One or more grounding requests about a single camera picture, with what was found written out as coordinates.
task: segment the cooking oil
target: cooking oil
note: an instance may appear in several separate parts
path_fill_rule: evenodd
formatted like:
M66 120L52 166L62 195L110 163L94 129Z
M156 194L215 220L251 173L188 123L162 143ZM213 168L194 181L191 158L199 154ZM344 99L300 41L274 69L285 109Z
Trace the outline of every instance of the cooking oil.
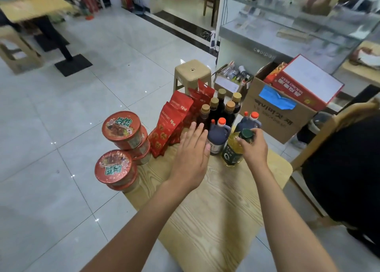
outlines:
M229 167L233 167L238 164L243 157L244 150L237 141L238 137L248 143L252 143L254 140L254 132L249 129L243 129L240 132L230 134L227 140L227 145L221 154L225 164Z

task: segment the instant noodle bowl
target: instant noodle bowl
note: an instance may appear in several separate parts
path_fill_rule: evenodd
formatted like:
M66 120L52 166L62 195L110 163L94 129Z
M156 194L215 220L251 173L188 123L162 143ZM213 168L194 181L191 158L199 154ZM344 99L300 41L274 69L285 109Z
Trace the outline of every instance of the instant noodle bowl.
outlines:
M150 152L150 142L149 140L146 141L149 143L149 148L148 150L145 152L145 154L139 156L139 157L136 157L136 158L132 158L132 161L134 163L136 163L136 165L143 165L145 163L148 163L148 161L150 160L150 156L152 155L151 152Z
M133 177L133 179L125 184L125 185L121 185L121 186L115 186L115 185L112 185L112 184L107 184L107 186L109 188L111 188L112 190L116 190L116 191L123 191L124 193L128 193L128 192L131 192L133 191L135 188L137 188L140 184L140 178L138 177L138 173L137 173L137 169L136 169L136 173Z
M146 128L141 125L141 135L143 140L141 141L140 145L138 145L136 148L132 150L128 150L128 153L131 155L132 159L144 155L150 148L149 140L148 138L148 132L146 131Z
M131 111L119 111L109 116L102 126L103 135L122 150L130 150L142 141L141 121Z
M136 173L137 167L131 155L122 150L105 153L95 164L96 178L102 183L116 187L131 183Z

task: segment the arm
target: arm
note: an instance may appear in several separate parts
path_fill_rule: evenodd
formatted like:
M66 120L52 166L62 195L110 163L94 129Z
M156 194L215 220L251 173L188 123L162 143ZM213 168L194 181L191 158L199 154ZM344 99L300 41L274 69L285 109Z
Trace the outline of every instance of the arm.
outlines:
M188 193L197 188L206 174L210 144L207 130L195 122L183 135L168 180L119 231L118 234L82 269L94 271L141 271L162 228Z
M287 200L267 165L268 145L254 129L252 145L239 139L257 185L265 230L279 272L337 272L332 259Z

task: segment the chair backrest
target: chair backrest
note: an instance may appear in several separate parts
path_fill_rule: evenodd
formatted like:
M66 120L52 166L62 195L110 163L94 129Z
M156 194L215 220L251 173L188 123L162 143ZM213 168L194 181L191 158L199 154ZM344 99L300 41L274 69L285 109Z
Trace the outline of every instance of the chair backrest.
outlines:
M336 131L348 127L356 122L374 115L380 107L379 101L374 98L370 102L355 103L333 115L321 128L310 144L292 161L293 170L299 169L302 164L317 151L317 149Z

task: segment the wooden stool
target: wooden stool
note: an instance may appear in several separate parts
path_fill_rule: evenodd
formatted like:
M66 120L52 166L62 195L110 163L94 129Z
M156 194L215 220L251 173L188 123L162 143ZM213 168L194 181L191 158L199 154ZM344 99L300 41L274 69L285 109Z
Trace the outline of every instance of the wooden stool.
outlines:
M174 91L185 87L186 95L189 95L188 88L197 89L198 79L203 83L207 83L211 87L211 70L198 60L190 60L189 62L178 65L174 70Z
M1 40L16 44L19 48L10 50ZM26 57L17 59L14 54L23 52ZM11 26L0 27L0 57L7 63L15 74L22 72L22 66L36 64L41 67L43 61L38 54Z

